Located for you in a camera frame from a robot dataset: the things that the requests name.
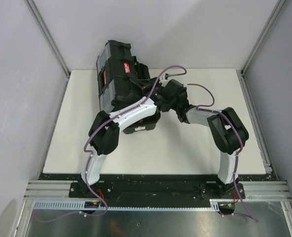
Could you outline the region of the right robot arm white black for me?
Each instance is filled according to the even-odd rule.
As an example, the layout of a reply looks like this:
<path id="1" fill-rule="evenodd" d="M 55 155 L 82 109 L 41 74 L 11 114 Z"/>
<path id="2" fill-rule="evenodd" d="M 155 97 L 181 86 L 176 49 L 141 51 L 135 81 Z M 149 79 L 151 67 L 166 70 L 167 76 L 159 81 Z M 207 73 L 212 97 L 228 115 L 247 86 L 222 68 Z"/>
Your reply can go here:
<path id="1" fill-rule="evenodd" d="M 180 122 L 199 124 L 210 129 L 215 145 L 220 150 L 215 191 L 221 198 L 229 197 L 233 187 L 237 187 L 239 154 L 249 139 L 249 132 L 235 110 L 231 107 L 220 111 L 210 109 L 215 102 L 213 95 L 210 105 L 190 104 L 187 88 L 174 79 L 161 85 L 156 94 L 162 96 L 163 100 L 160 111 L 174 110 Z"/>

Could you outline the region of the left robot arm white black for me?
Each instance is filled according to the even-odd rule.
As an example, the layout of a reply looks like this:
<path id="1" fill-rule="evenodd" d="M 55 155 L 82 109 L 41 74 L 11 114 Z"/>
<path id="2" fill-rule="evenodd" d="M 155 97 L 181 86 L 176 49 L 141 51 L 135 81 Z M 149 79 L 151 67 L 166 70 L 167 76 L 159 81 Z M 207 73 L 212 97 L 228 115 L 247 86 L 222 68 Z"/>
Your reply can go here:
<path id="1" fill-rule="evenodd" d="M 88 153 L 81 173 L 80 192 L 85 197 L 96 194 L 97 183 L 107 155 L 119 144 L 120 134 L 133 134 L 155 129 L 161 115 L 155 102 L 147 97 L 115 112 L 100 111 L 89 130 L 83 151 Z"/>

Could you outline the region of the black plastic toolbox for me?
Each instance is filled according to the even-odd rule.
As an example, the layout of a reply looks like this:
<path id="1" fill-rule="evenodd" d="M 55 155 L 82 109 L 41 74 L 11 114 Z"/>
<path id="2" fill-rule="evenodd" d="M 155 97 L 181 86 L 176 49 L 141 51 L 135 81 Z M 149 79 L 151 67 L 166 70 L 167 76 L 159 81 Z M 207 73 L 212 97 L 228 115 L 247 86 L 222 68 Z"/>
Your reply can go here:
<path id="1" fill-rule="evenodd" d="M 99 108 L 106 113 L 123 109 L 147 97 L 155 78 L 131 54 L 131 45 L 109 40 L 96 61 Z"/>

